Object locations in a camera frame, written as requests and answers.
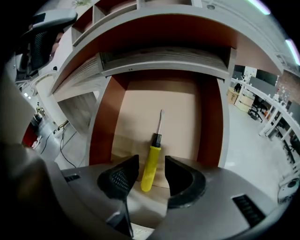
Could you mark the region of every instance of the cardboard box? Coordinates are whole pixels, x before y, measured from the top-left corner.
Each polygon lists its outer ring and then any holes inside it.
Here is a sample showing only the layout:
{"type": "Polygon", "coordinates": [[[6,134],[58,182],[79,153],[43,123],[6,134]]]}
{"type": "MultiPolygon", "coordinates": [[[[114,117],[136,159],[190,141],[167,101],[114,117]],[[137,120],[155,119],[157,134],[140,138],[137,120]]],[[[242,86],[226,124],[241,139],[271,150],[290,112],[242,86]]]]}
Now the cardboard box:
{"type": "Polygon", "coordinates": [[[238,101],[236,104],[238,109],[244,111],[244,112],[248,112],[251,109],[251,106],[248,106],[244,103],[242,103],[241,101],[238,101]]]}
{"type": "Polygon", "coordinates": [[[233,91],[233,88],[229,88],[227,91],[227,101],[229,104],[234,104],[236,99],[238,98],[238,93],[233,91]]]}
{"type": "Polygon", "coordinates": [[[244,94],[240,97],[240,102],[248,105],[248,106],[252,106],[253,102],[254,102],[254,98],[249,98],[247,96],[245,96],[244,94]]]}

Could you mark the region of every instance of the wooden shelf panel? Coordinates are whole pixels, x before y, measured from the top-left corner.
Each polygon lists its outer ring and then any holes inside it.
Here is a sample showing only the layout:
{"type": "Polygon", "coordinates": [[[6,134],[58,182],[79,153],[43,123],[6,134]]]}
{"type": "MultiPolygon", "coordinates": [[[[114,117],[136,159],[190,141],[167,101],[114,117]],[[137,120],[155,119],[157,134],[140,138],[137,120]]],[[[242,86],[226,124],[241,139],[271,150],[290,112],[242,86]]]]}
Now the wooden shelf panel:
{"type": "Polygon", "coordinates": [[[90,92],[60,101],[58,105],[75,130],[87,137],[95,103],[94,93],[90,92]]]}
{"type": "Polygon", "coordinates": [[[63,101],[68,98],[79,96],[85,93],[98,91],[101,88],[106,88],[106,78],[101,74],[96,74],[80,81],[69,87],[64,91],[58,91],[54,93],[54,97],[57,102],[63,101]]]}
{"type": "Polygon", "coordinates": [[[104,76],[147,69],[174,69],[204,73],[219,78],[229,77],[222,59],[210,52],[180,47],[141,49],[115,57],[104,64],[104,76]]]}
{"type": "Polygon", "coordinates": [[[68,90],[71,86],[85,81],[89,77],[95,76],[100,73],[96,56],[88,59],[79,68],[77,68],[55,91],[56,94],[61,94],[68,90]]]}

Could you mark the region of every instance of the screwdriver shaft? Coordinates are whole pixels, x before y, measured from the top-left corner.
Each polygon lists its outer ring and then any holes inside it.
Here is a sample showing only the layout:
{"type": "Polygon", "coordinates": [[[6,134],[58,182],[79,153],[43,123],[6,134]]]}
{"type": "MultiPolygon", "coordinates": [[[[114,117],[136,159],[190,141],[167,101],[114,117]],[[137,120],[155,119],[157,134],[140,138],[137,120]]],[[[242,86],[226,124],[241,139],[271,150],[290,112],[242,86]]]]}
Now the screwdriver shaft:
{"type": "Polygon", "coordinates": [[[161,129],[161,124],[163,121],[163,116],[164,116],[164,110],[160,110],[160,117],[159,117],[159,124],[158,124],[158,130],[157,130],[157,134],[160,134],[160,129],[161,129]]]}

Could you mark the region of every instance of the screwdriver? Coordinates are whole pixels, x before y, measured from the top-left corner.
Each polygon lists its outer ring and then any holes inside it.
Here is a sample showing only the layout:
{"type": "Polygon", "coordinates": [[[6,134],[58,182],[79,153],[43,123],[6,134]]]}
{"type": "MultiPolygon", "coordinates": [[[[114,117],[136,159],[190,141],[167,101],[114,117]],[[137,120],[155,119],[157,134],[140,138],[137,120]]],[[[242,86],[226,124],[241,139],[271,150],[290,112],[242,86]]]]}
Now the screwdriver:
{"type": "Polygon", "coordinates": [[[160,110],[158,130],[157,130],[157,133],[154,134],[153,141],[150,146],[148,160],[146,162],[144,174],[142,176],[141,189],[144,192],[150,191],[152,184],[153,184],[156,167],[158,164],[158,156],[159,156],[159,152],[161,150],[161,148],[160,148],[161,134],[159,134],[159,133],[160,133],[161,124],[163,121],[163,116],[164,116],[164,110],[160,110]]]}

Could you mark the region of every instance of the brick wall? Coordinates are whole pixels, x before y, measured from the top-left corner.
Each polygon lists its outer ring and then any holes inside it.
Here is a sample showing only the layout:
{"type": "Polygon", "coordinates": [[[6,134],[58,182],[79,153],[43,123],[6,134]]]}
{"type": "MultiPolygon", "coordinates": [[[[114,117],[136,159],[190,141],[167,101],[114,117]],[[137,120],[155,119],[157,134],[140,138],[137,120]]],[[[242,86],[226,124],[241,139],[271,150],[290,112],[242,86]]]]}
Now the brick wall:
{"type": "Polygon", "coordinates": [[[284,86],[290,92],[289,100],[300,104],[300,78],[296,75],[284,71],[278,78],[277,87],[284,86]]]}

